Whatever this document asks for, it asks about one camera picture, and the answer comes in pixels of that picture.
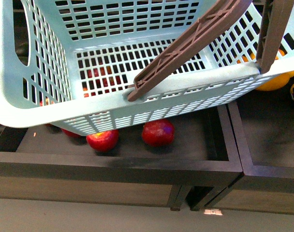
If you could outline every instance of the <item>light blue plastic basket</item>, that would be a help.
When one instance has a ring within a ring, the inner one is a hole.
[[[286,55],[278,54],[268,73],[260,75],[254,62],[237,64],[256,51],[261,17],[251,5],[212,44],[144,97],[128,102],[127,87],[140,70],[215,1],[22,3],[28,66],[15,54],[12,0],[0,0],[0,123],[6,126],[53,123],[87,135],[226,104],[294,70],[294,9],[281,43]]]

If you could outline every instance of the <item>floor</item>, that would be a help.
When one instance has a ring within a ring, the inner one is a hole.
[[[294,232],[294,216],[0,199],[0,232]]]

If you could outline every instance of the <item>brown handle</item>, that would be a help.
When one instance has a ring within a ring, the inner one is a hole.
[[[294,0],[265,2],[256,55],[261,73],[268,72],[275,61],[293,5]]]
[[[217,0],[213,7],[135,77],[135,90],[128,95],[128,100],[135,101],[150,91],[208,46],[238,20],[251,3],[252,0]]]

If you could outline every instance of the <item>red apple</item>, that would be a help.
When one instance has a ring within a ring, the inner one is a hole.
[[[75,133],[70,132],[70,131],[68,131],[68,130],[66,130],[66,129],[62,129],[62,128],[61,128],[61,130],[62,130],[67,136],[69,136],[69,137],[72,137],[72,138],[80,138],[80,137],[81,137],[81,135],[79,135],[79,134],[75,134]]]
[[[174,125],[167,119],[147,122],[144,125],[142,138],[153,147],[169,145],[174,140]]]
[[[113,149],[119,139],[118,130],[109,130],[86,136],[87,143],[99,152],[108,152]]]

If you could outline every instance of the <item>dark wooden bin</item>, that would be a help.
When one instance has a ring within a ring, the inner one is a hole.
[[[206,204],[241,174],[225,106],[170,119],[172,145],[151,148],[143,125],[120,129],[110,153],[59,128],[5,128],[0,135],[0,198],[130,204],[178,210],[193,186]]]
[[[228,105],[243,175],[208,208],[294,214],[293,83]]]

